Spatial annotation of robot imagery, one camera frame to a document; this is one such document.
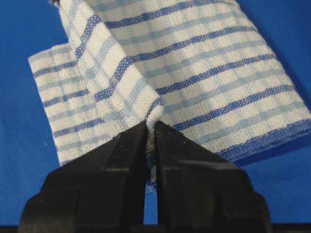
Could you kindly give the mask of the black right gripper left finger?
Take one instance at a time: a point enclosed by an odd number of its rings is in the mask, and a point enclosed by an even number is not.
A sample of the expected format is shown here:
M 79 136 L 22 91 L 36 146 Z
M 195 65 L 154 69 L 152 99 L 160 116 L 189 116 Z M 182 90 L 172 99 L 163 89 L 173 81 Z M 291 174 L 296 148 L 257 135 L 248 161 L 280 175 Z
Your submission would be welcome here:
M 145 122 L 50 172 L 23 210 L 22 233 L 124 233 L 143 224 Z

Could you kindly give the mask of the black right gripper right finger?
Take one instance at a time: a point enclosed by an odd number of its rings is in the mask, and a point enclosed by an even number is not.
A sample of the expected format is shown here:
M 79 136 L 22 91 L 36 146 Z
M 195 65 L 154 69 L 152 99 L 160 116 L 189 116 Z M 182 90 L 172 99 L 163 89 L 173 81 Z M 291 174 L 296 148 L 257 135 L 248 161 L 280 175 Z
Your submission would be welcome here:
M 155 126 L 159 223 L 168 233 L 270 233 L 247 173 L 169 125 Z

